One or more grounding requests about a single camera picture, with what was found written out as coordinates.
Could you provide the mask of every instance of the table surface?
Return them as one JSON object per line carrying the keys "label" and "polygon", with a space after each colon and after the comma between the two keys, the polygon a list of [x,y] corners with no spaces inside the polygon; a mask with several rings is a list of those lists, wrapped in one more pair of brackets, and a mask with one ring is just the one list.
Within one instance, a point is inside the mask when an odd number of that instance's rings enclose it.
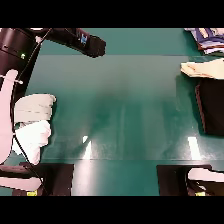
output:
{"label": "table surface", "polygon": [[[202,131],[197,79],[180,72],[182,62],[214,57],[181,28],[86,30],[107,54],[92,59],[46,41],[26,93],[57,98],[41,161],[75,164],[72,195],[159,195],[158,164],[224,170],[223,139]],[[22,160],[12,152],[5,164]]]}

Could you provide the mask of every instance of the robotic arm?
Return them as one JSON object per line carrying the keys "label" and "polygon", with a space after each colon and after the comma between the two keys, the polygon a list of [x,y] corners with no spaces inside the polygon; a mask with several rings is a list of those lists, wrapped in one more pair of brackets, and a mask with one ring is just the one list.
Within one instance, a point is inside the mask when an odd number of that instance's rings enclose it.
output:
{"label": "robotic arm", "polygon": [[[0,164],[9,156],[15,135],[13,105],[25,93],[44,39],[92,58],[105,54],[105,41],[80,28],[0,28]],[[0,166],[0,185],[13,186],[10,181],[14,180],[1,177],[10,169]]]}

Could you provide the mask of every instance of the yellow label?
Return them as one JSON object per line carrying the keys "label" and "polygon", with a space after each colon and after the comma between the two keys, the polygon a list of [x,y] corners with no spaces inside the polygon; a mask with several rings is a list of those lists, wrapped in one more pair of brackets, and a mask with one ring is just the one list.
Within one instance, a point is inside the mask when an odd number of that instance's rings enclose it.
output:
{"label": "yellow label", "polygon": [[37,196],[37,190],[36,191],[27,192],[27,196]]}
{"label": "yellow label", "polygon": [[205,196],[205,192],[198,192],[198,193],[195,193],[196,196]]}

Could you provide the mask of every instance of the black mat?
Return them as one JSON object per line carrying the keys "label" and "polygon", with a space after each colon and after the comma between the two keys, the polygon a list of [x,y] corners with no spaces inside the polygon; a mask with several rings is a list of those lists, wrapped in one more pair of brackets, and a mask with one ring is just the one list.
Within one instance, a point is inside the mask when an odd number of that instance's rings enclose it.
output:
{"label": "black mat", "polygon": [[187,168],[212,169],[209,164],[205,165],[157,165],[160,196],[187,196],[184,181],[181,180],[180,170]]}
{"label": "black mat", "polygon": [[[26,162],[20,165],[29,166]],[[44,173],[44,185],[49,196],[71,196],[74,164],[40,163],[35,168],[38,173]],[[42,195],[45,193],[43,187],[40,187],[37,196]],[[27,191],[14,189],[12,196],[27,196]]]}

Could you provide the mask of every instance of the crumpled white cloth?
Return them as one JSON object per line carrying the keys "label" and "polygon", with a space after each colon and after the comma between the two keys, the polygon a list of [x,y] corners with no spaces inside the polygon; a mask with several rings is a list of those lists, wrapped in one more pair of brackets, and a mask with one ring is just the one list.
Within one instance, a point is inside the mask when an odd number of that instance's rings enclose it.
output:
{"label": "crumpled white cloth", "polygon": [[50,120],[56,97],[50,94],[33,94],[19,99],[14,108],[14,123],[32,123]]}
{"label": "crumpled white cloth", "polygon": [[[40,147],[48,144],[51,135],[50,124],[47,121],[39,121],[16,130],[16,136],[27,154],[29,161],[37,165],[40,162]],[[21,154],[17,142],[13,139],[12,150],[17,155]]]}
{"label": "crumpled white cloth", "polygon": [[203,63],[181,63],[181,71],[190,77],[224,79],[224,58]]}

